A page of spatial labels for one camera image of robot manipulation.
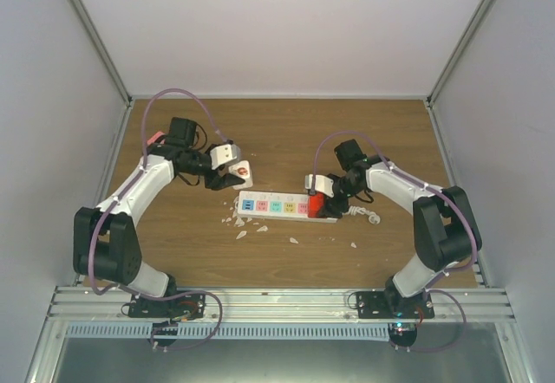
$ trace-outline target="white backdrop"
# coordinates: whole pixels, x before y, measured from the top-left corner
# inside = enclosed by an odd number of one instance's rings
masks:
[[[0,0],[0,381],[21,382],[123,102],[66,0]]]
[[[131,94],[424,96],[480,0],[83,0]]]
[[[540,382],[555,376],[554,5],[498,0],[436,104]]]

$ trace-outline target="robotic arm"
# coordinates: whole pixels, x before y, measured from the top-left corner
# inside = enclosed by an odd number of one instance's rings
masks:
[[[75,272],[88,274],[90,244],[96,240],[95,276],[154,297],[174,292],[173,279],[142,260],[135,227],[147,207],[181,173],[204,177],[205,188],[214,191],[252,186],[251,168],[248,161],[241,161],[236,145],[211,145],[201,152],[193,148],[196,133],[196,122],[173,118],[167,136],[149,146],[147,159],[141,159],[114,194],[95,208],[82,207],[75,214]],[[95,227],[107,211],[100,235],[94,237]]]
[[[444,269],[454,266],[472,254],[468,234],[459,218],[445,202],[425,188],[419,188],[406,172],[386,166],[378,156],[362,153],[355,140],[343,142],[335,149],[339,163],[346,174],[338,177],[317,175],[316,191],[323,194],[323,205],[317,217],[341,218],[349,210],[349,198],[369,189],[381,193],[413,216],[415,255],[408,264],[386,282],[384,296],[393,316],[414,311],[415,301]],[[312,175],[305,178],[310,189]],[[461,211],[470,224],[477,250],[481,237],[474,220],[466,193],[458,186],[441,191]]]

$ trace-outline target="vent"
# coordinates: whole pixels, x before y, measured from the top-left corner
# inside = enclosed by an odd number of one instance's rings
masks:
[[[182,323],[171,339],[200,339],[213,324]],[[148,338],[150,322],[78,322],[68,327],[68,338]],[[222,324],[214,336],[220,340],[372,340],[388,341],[387,324]]]

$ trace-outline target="wood surface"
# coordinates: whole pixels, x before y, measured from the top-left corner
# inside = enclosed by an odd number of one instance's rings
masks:
[[[137,101],[115,168],[111,191],[140,159],[140,120],[146,101]],[[344,129],[369,135],[400,168],[437,185],[447,176],[421,101],[208,100],[221,131],[251,162],[254,191],[304,192],[318,144]],[[173,116],[200,123],[217,143],[200,107],[187,100],[157,101],[147,120],[147,137],[166,131]],[[333,148],[323,147],[318,172],[341,174]],[[363,140],[364,152],[373,154]],[[346,216],[336,224],[253,220],[242,228],[232,216],[238,192],[206,190],[175,179],[148,207],[138,235],[144,260],[172,274],[181,286],[382,287],[415,253],[412,218],[383,196],[366,205],[382,221]],[[262,225],[267,232],[256,232]],[[239,240],[236,236],[246,230]],[[290,243],[293,237],[298,244]],[[475,287],[472,271],[453,275],[442,287]]]

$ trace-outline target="white rope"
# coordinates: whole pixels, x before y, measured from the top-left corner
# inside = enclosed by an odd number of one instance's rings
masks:
[[[349,210],[347,212],[345,212],[343,215],[345,216],[356,216],[358,214],[364,215],[364,216],[368,216],[368,221],[371,224],[379,224],[381,219],[380,216],[378,216],[375,212],[370,211],[364,207],[358,207],[356,205],[351,205],[349,207]]]

